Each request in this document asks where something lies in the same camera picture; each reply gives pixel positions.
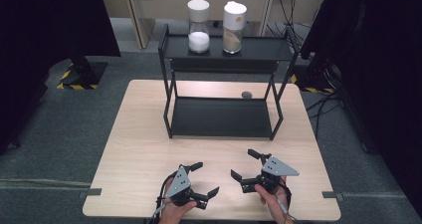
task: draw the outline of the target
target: desk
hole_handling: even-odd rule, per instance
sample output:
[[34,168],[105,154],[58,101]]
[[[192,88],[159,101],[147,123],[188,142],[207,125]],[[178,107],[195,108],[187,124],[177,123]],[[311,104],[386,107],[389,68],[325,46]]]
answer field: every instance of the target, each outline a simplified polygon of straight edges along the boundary
[[[186,96],[239,97],[243,91],[260,96],[267,84],[183,82],[178,90]],[[204,166],[189,173],[192,189],[207,193],[220,186],[207,209],[194,208],[186,219],[271,220],[257,193],[243,194],[230,176],[236,170],[244,178],[260,173],[261,162],[248,148],[272,153],[301,173],[288,177],[292,190],[291,214],[300,220],[334,221],[340,211],[336,199],[322,197],[332,191],[299,89],[287,85],[282,96],[284,121],[273,141],[236,137],[168,138],[162,119],[166,94],[162,81],[131,81],[109,135],[91,188],[100,196],[88,196],[87,216],[149,218],[165,177],[179,164],[198,161]],[[270,116],[277,116],[269,106]]]

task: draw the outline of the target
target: wooden desk panel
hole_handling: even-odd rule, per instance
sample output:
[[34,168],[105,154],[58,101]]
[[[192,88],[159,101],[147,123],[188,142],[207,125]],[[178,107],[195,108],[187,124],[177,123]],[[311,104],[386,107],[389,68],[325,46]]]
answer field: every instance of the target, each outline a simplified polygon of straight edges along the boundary
[[[181,95],[239,97],[243,91],[260,96],[267,84],[178,82]],[[273,141],[268,139],[173,137],[168,138],[162,118],[165,91],[162,81],[130,82],[107,141],[92,188],[84,205],[88,216],[149,218],[163,180],[178,168],[198,161],[204,166],[189,174],[192,189],[207,193],[220,186],[207,209],[195,208],[186,219],[271,220],[257,193],[243,194],[230,169],[244,178],[260,173],[261,162],[248,148],[272,153],[301,174],[288,177],[293,192],[291,214],[300,220],[334,221],[340,212],[335,199],[322,198],[332,191],[302,97],[295,85],[282,96],[285,117]],[[275,107],[270,113],[276,115]]]

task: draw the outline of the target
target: hand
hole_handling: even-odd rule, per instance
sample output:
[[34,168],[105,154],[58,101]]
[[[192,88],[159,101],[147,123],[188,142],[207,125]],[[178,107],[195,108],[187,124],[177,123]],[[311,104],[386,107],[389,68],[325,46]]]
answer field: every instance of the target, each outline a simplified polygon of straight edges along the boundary
[[[166,192],[172,181],[173,178],[169,179],[165,183]],[[161,218],[159,224],[177,224],[180,222],[186,212],[192,210],[196,206],[195,201],[190,201],[183,206],[176,206],[171,203],[171,200],[169,198],[163,199],[162,203],[165,203],[165,207],[161,211]]]
[[[282,179],[286,182],[286,176],[282,176]],[[285,207],[288,207],[288,200],[285,189],[278,186],[276,194],[272,195],[268,193],[263,186],[261,186],[260,184],[256,184],[255,190],[261,196],[261,203],[263,205],[268,205],[268,209],[270,210],[271,216],[278,224],[293,223],[292,219],[283,212],[283,209],[280,207],[279,202],[277,200],[278,197],[280,200],[282,200]]]

